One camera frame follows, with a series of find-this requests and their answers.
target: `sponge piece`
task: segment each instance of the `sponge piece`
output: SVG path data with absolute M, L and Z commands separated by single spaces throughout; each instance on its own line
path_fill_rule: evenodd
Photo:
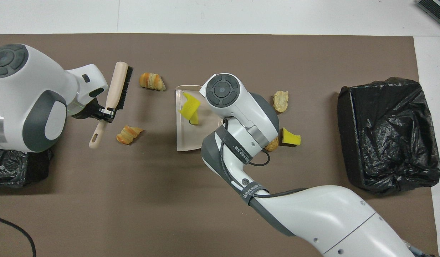
M 293 135 L 284 127 L 282 129 L 282 143 L 289 143 L 291 145 L 301 145 L 301 136 Z
M 183 92 L 182 94 L 187 98 L 187 101 L 179 112 L 184 118 L 190 120 L 201 105 L 201 102 L 189 93 Z
M 198 121 L 198 111 L 195 111 L 193 116 L 190 119 L 190 124 L 192 125 L 198 125 L 199 121 Z

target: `velcro strap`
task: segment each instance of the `velcro strap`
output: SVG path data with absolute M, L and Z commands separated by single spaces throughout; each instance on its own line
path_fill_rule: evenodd
M 241 198 L 249 204 L 251 198 L 258 190 L 266 190 L 261 184 L 259 184 L 256 181 L 250 182 L 242 191 L 241 191 Z
M 247 150 L 231 135 L 225 127 L 220 126 L 215 133 L 225 143 L 225 145 L 231 150 L 231 152 L 242 161 L 243 164 L 247 164 L 252 160 L 252 156 Z

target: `croissant piece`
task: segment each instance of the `croissant piece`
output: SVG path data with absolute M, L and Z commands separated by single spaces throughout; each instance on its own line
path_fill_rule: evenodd
M 143 73 L 139 78 L 139 85 L 149 89 L 155 89 L 159 91 L 165 91 L 163 80 L 158 74 Z
M 287 110 L 288 107 L 288 91 L 277 91 L 274 94 L 274 109 L 282 113 Z
M 120 134 L 117 134 L 116 139 L 125 145 L 129 145 L 142 131 L 143 129 L 140 129 L 139 127 L 125 125 Z
M 268 151 L 274 151 L 278 147 L 278 137 L 274 138 L 264 149 Z

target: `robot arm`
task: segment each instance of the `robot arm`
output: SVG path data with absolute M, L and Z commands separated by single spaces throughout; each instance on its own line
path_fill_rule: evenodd
M 231 74 L 213 75 L 201 93 L 211 109 L 227 120 L 204 139 L 204 163 L 274 228 L 305 239 L 326 257 L 414 256 L 383 218 L 347 188 L 320 186 L 269 194 L 243 166 L 278 135 L 272 107 L 247 92 Z
M 0 148 L 46 150 L 60 137 L 67 116 L 94 117 L 101 108 L 96 96 L 106 89 L 95 65 L 64 70 L 30 46 L 0 47 Z

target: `black cord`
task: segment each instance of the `black cord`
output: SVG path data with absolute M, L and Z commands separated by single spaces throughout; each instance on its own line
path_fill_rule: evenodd
M 287 194 L 292 194 L 292 193 L 296 193 L 296 192 L 301 192 L 303 190 L 306 190 L 307 188 L 298 188 L 298 189 L 293 189 L 293 190 L 288 190 L 285 192 L 280 192 L 280 193 L 272 193 L 272 194 L 256 194 L 254 195 L 255 197 L 258 198 L 271 198 L 271 197 L 277 197 L 277 196 L 282 196 L 282 195 L 287 195 Z
M 228 119 L 227 118 L 223 119 L 223 124 L 225 124 L 225 129 L 228 130 Z M 223 169 L 223 172 L 225 173 L 226 177 L 231 182 L 231 181 L 233 181 L 233 179 L 231 178 L 231 175 L 228 172 L 228 169 L 226 168 L 225 161 L 223 161 L 223 146 L 225 146 L 225 142 L 223 142 L 223 140 L 222 140 L 221 144 L 220 144 L 220 163 L 221 163 L 221 167 Z
M 265 163 L 260 163 L 260 164 L 256 164 L 256 163 L 253 163 L 253 162 L 249 162 L 248 164 L 253 165 L 253 166 L 264 166 L 264 165 L 268 164 L 269 161 L 271 160 L 271 156 L 269 156 L 269 153 L 267 152 L 267 150 L 261 149 L 261 151 L 263 153 L 266 153 L 267 161 Z
M 17 226 L 16 224 L 14 224 L 12 222 L 4 220 L 2 218 L 0 218 L 0 222 L 6 224 L 8 226 L 11 226 L 11 227 L 17 229 L 18 231 L 20 231 L 28 239 L 28 241 L 30 242 L 30 244 L 31 244 L 31 251 L 33 252 L 33 257 L 36 257 L 35 243 L 33 242 L 33 239 L 31 238 L 31 236 L 25 230 L 23 230 L 23 228 Z

